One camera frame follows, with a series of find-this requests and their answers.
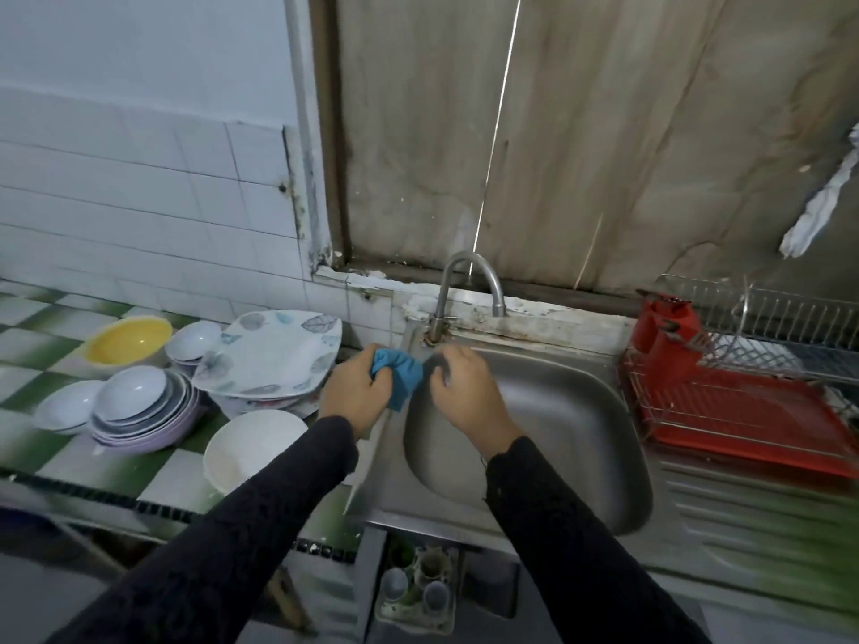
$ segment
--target hand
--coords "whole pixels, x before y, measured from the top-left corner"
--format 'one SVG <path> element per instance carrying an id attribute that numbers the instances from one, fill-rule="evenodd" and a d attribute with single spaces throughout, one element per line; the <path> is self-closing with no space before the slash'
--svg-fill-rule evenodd
<path id="1" fill-rule="evenodd" d="M 507 452 L 522 432 L 510 420 L 484 358 L 465 346 L 443 346 L 438 352 L 450 368 L 450 383 L 445 385 L 442 368 L 435 367 L 429 378 L 435 406 L 487 461 Z"/>
<path id="2" fill-rule="evenodd" d="M 339 364 L 322 388 L 319 417 L 341 415 L 352 425 L 356 441 L 370 431 L 391 399 L 391 369 L 384 367 L 370 378 L 373 353 L 380 347 L 373 343 Z"/>

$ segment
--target yellow bowl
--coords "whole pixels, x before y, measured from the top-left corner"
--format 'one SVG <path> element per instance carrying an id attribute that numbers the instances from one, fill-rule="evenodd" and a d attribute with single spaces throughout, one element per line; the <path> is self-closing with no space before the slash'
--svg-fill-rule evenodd
<path id="1" fill-rule="evenodd" d="M 83 358 L 102 366 L 125 366 L 154 355 L 173 335 L 165 318 L 133 316 L 105 327 L 83 344 Z"/>

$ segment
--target person's left hand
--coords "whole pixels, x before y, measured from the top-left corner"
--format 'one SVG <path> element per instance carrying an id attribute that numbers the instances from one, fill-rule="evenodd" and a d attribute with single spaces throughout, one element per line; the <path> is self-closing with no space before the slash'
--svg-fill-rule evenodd
<path id="1" fill-rule="evenodd" d="M 319 417 L 341 415 L 352 425 L 356 440 L 379 420 L 391 399 L 393 373 L 389 367 L 370 378 L 373 354 L 382 347 L 373 343 L 334 368 L 322 389 Z"/>

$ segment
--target faucet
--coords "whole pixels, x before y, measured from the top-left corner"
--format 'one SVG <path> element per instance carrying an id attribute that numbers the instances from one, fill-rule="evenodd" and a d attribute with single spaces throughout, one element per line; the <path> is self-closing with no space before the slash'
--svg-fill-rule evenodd
<path id="1" fill-rule="evenodd" d="M 435 314 L 429 317 L 429 324 L 424 337 L 426 343 L 431 345 L 439 343 L 447 329 L 447 321 L 450 318 L 454 318 L 444 315 L 444 308 L 447 304 L 447 292 L 450 290 L 450 278 L 454 274 L 454 267 L 460 262 L 466 261 L 477 264 L 483 270 L 486 280 L 489 281 L 489 287 L 492 290 L 492 316 L 505 316 L 507 314 L 507 306 L 504 304 L 504 291 L 501 290 L 501 281 L 498 280 L 498 274 L 482 255 L 478 255 L 478 253 L 470 250 L 461 250 L 451 257 L 451 259 L 447 260 L 447 264 L 444 265 L 442 285 L 438 290 L 438 303 L 435 305 Z"/>

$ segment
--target black sleeve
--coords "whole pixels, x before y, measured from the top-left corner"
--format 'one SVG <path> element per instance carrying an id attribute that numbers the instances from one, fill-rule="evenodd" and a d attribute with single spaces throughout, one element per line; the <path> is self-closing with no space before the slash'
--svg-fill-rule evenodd
<path id="1" fill-rule="evenodd" d="M 48 642 L 235 641 L 307 517 L 357 456 L 345 418 L 317 421 Z"/>
<path id="2" fill-rule="evenodd" d="M 520 437 L 486 466 L 486 502 L 565 642 L 707 642 L 697 624 Z"/>

